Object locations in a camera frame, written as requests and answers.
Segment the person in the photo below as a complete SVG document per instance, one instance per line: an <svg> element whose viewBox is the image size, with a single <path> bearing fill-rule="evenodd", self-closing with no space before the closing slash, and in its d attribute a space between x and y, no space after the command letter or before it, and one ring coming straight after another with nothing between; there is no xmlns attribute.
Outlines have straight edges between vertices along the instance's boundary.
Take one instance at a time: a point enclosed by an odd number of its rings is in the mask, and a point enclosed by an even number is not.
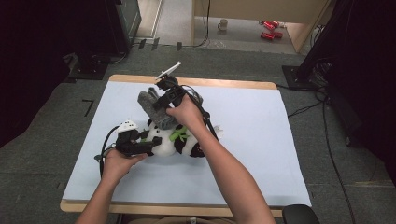
<svg viewBox="0 0 396 224"><path fill-rule="evenodd" d="M274 224L253 176L206 128L201 112L190 97L186 94L178 107L168 108L166 113L185 125L198 140L235 222ZM76 223L105 223L115 187L133 165L146 157L142 154L125 158L117 150L111 150L106 156L102 180Z"/></svg>

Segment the black and white plush toy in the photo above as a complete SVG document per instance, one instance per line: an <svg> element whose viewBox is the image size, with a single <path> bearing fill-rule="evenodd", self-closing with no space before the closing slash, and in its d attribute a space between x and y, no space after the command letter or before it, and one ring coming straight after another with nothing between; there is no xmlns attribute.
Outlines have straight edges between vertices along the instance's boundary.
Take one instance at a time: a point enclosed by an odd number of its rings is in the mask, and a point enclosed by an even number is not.
<svg viewBox="0 0 396 224"><path fill-rule="evenodd" d="M218 136L222 135L222 130L219 126L214 127L214 129ZM178 153L195 158L205 156L204 152L201 150L198 140L186 127L181 125L177 126L174 134L171 135L171 138L175 139L175 149Z"/></svg>
<svg viewBox="0 0 396 224"><path fill-rule="evenodd" d="M154 137L161 137L162 142L159 146L154 147L149 156L156 155L160 157L171 156L176 152L173 141L170 136L175 129L162 130L151 120L148 121L148 136L145 141L152 141Z"/></svg>
<svg viewBox="0 0 396 224"><path fill-rule="evenodd" d="M152 141L154 137L161 137L162 143L152 149L149 156L166 157L173 155L176 151L182 155L194 158L204 157L198 140L184 126L178 125L172 130L162 130L151 120L148 121L148 136L144 141ZM218 136L222 136L219 126L214 127Z"/></svg>

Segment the right hand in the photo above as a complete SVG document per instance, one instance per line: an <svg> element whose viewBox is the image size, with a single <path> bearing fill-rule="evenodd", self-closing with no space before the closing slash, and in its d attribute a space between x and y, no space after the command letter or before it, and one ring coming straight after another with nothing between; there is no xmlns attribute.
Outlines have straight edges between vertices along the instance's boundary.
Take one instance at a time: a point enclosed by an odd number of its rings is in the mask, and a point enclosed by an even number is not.
<svg viewBox="0 0 396 224"><path fill-rule="evenodd" d="M178 107L167 108L166 113L175 117L179 124L185 125L190 131L192 131L191 128L204 124L201 112L187 94L183 96Z"/></svg>

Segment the black device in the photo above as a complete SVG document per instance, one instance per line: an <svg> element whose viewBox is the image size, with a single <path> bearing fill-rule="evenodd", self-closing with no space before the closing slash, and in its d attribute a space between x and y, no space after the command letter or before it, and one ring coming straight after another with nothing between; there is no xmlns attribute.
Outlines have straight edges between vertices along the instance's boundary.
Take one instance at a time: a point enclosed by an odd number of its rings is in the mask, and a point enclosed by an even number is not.
<svg viewBox="0 0 396 224"><path fill-rule="evenodd" d="M175 77L171 77L167 74L161 75L159 77L159 80L160 81L158 81L156 85L158 86L158 88L165 91L165 94L161 96L158 101L153 105L154 108L156 108L157 110L162 107L167 108L170 104L172 104L174 107L178 107L181 104L183 96L187 94L200 110L201 114L204 117L204 123L209 128L210 132L212 132L213 136L218 139L216 132L210 122L210 114L202 108L203 99L198 94L198 92L190 87L191 93L189 93L183 88L183 86L178 85L178 81Z"/></svg>
<svg viewBox="0 0 396 224"><path fill-rule="evenodd" d="M124 154L127 157L131 157L133 155L138 155L138 154L143 154L143 153L151 153L151 150L160 145L162 142L161 137L154 137L152 141L150 142L137 142L139 138L147 138L149 131L144 131L140 133L134 126L131 124L131 121L127 120L124 123L122 123L123 127L120 128L120 126L116 126L113 129L108 132L107 137L105 139L105 142L103 143L102 146L102 151L100 155L96 155L94 159L96 159L99 162L99 171L100 171L100 176L103 174L103 169L105 167L105 163L103 161L103 158L106 156L107 152L111 148L115 148L117 151L120 153ZM108 137L114 132L118 130L118 137L117 141L115 144L110 145L108 148L106 148L107 140Z"/></svg>
<svg viewBox="0 0 396 224"><path fill-rule="evenodd" d="M159 146L163 139L154 137L150 142L137 142L139 138L146 138L147 134L149 134L149 131L140 133L138 130L119 133L115 148L127 157L143 153L150 154L151 150Z"/></svg>

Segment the red can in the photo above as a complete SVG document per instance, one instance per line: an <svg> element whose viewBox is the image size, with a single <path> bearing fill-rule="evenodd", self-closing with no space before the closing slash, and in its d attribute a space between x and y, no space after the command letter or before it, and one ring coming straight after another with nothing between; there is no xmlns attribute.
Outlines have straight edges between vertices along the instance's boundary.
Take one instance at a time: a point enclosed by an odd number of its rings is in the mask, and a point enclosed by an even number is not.
<svg viewBox="0 0 396 224"><path fill-rule="evenodd" d="M283 36L283 33L280 33L280 32L272 32L271 33L275 38L282 38L282 36Z"/></svg>
<svg viewBox="0 0 396 224"><path fill-rule="evenodd" d="M262 25L271 32L273 32L275 30L275 26L273 24L271 24L271 22L269 22L269 21L263 22Z"/></svg>
<svg viewBox="0 0 396 224"><path fill-rule="evenodd" d="M267 34L267 33L265 33L265 32L262 32L262 36L261 36L261 38L268 39L268 40L273 40L274 37L275 37L274 35L272 35L272 34Z"/></svg>
<svg viewBox="0 0 396 224"><path fill-rule="evenodd" d="M268 21L268 22L270 22L275 28L279 27L278 21Z"/></svg>

